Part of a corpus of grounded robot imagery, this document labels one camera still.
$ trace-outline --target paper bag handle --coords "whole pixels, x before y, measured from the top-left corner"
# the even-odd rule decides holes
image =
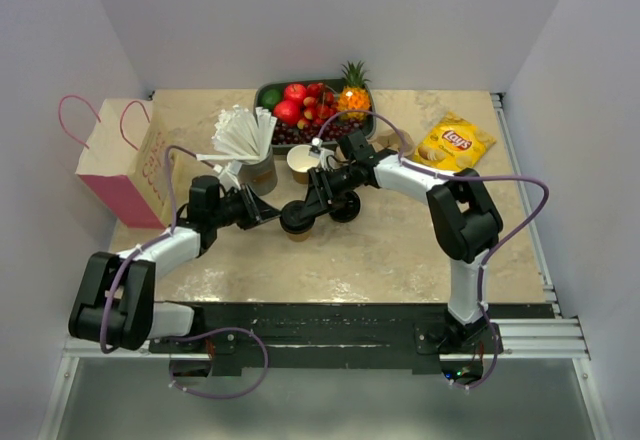
[[[86,147],[88,149],[89,145],[87,145],[85,142],[83,142],[78,137],[76,137],[73,133],[71,133],[69,130],[67,130],[67,127],[65,126],[64,122],[62,121],[62,104],[68,98],[75,98],[76,100],[80,100],[81,102],[86,104],[87,107],[89,107],[91,109],[91,112],[96,117],[96,120],[98,120],[98,123],[101,123],[102,120],[100,120],[100,115],[98,115],[98,112],[96,112],[95,108],[93,108],[91,106],[91,104],[86,99],[82,98],[80,95],[65,95],[64,97],[62,97],[60,99],[60,103],[58,104],[58,121],[60,122],[60,126],[62,127],[62,131],[64,133],[66,133],[69,138],[71,138],[72,140],[78,142],[80,145],[83,145],[84,147]]]
[[[147,122],[151,123],[151,119],[149,118],[149,113],[147,112],[147,109],[144,107],[144,104],[140,101],[140,100],[132,100],[130,101],[126,107],[124,107],[124,110],[122,111],[122,114],[120,115],[120,135],[122,135],[122,138],[124,139],[125,142],[127,142],[129,145],[131,145],[135,150],[138,150],[138,147],[136,147],[133,143],[131,143],[129,141],[129,139],[127,137],[124,136],[124,129],[122,128],[122,121],[124,120],[124,116],[127,113],[127,110],[129,110],[129,107],[133,104],[137,103],[138,105],[140,105],[142,107],[142,111],[144,112],[144,116],[147,117]]]

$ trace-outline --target red apple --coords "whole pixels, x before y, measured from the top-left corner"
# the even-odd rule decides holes
[[[324,90],[324,83],[312,83],[307,87],[307,95],[318,98]]]
[[[301,118],[298,120],[298,128],[300,130],[304,130],[305,128],[309,128],[311,126],[311,122],[306,118]]]
[[[300,118],[300,107],[291,100],[283,100],[273,109],[273,115],[293,127]]]
[[[302,102],[307,97],[307,87],[299,83],[292,83],[284,89],[284,99],[291,100],[297,105],[302,105]]]
[[[304,118],[306,118],[307,120],[313,120],[318,114],[314,107],[307,107],[302,112],[302,115],[304,115]]]
[[[331,116],[331,109],[326,105],[318,105],[318,108],[316,110],[318,113],[318,118],[326,120]]]

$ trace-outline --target paper cup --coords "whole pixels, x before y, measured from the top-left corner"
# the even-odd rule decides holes
[[[304,233],[289,233],[289,232],[285,232],[287,234],[287,237],[289,237],[289,240],[291,240],[292,242],[304,242],[307,238],[309,238],[311,236],[311,230],[308,230]]]
[[[297,145],[287,153],[287,165],[291,169],[293,179],[303,185],[309,183],[307,171],[320,165],[319,158],[309,156],[310,150],[311,145]]]

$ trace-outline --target marble table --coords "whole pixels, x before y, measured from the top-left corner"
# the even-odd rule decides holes
[[[219,111],[234,104],[251,107],[254,90],[158,90],[154,110],[176,143],[212,153],[211,136]],[[480,91],[374,90],[375,107],[419,142],[451,109],[498,139],[476,165],[481,174],[511,172],[491,97]],[[378,125],[378,133],[388,128]],[[266,201],[280,208],[303,199],[283,158],[276,160],[278,186]],[[179,164],[176,187],[184,203],[190,179],[208,169],[191,159]],[[524,218],[514,183],[488,189],[508,232]],[[426,206],[391,191],[361,188],[359,217],[348,224],[319,218],[312,236],[288,240],[279,222],[244,232],[228,227],[202,257],[174,270],[156,285],[157,300],[230,302],[446,302],[449,259],[436,243]],[[130,248],[157,232],[118,223],[111,250]],[[529,234],[521,232],[490,263],[490,302],[542,303],[540,273]]]

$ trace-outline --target lay's chips bag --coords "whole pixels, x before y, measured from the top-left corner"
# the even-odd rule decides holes
[[[492,135],[448,112],[420,143],[413,161],[458,172],[473,167],[494,143]]]

